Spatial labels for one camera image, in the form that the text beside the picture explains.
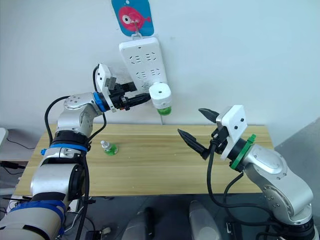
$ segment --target fish poster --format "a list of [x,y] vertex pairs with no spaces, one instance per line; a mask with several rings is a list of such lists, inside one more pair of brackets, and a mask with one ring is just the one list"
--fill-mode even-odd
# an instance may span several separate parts
[[136,27],[142,36],[154,34],[148,0],[112,0],[112,7],[124,35],[131,37]]

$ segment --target green ring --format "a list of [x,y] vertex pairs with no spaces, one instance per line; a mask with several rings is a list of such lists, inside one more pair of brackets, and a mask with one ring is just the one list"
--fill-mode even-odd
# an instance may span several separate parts
[[255,139],[256,139],[255,134],[252,134],[251,137],[248,138],[247,142],[245,143],[244,147],[242,148],[242,150],[240,151],[239,155],[236,157],[236,159],[234,160],[234,162],[232,163],[230,168],[236,169],[236,167],[239,165],[241,159],[244,157],[246,152],[249,150],[251,144],[254,143]]

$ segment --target power strip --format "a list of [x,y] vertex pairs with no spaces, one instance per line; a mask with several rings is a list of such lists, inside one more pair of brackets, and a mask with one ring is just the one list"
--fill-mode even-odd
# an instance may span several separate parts
[[119,50],[139,92],[149,93],[156,82],[167,84],[160,44],[155,37],[122,42]]

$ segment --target small bottle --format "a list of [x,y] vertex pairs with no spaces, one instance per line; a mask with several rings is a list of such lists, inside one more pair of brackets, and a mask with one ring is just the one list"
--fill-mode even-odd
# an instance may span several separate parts
[[110,144],[107,141],[101,141],[101,146],[104,149],[104,152],[109,156],[113,156],[118,152],[118,148],[115,144]]

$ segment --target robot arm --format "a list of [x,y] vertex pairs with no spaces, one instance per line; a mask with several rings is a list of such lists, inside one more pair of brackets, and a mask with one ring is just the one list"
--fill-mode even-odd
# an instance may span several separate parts
[[41,151],[43,158],[31,181],[32,199],[0,221],[0,239],[54,240],[63,235],[66,209],[84,194],[84,157],[90,150],[94,118],[150,100],[147,93],[125,97],[126,92],[137,90],[135,85],[116,83],[103,64],[99,64],[97,75],[101,92],[76,94],[64,101],[54,139]]
[[255,135],[247,141],[241,135],[247,127],[246,116],[241,105],[235,105],[219,114],[201,108],[199,111],[217,124],[211,134],[212,140],[207,149],[187,132],[178,129],[183,140],[206,159],[215,145],[215,152],[221,159],[229,158],[230,167],[238,172],[244,171],[248,178],[263,192],[268,208],[286,233],[281,239],[318,240],[314,227],[310,187],[288,167],[285,159],[276,151],[253,144]]

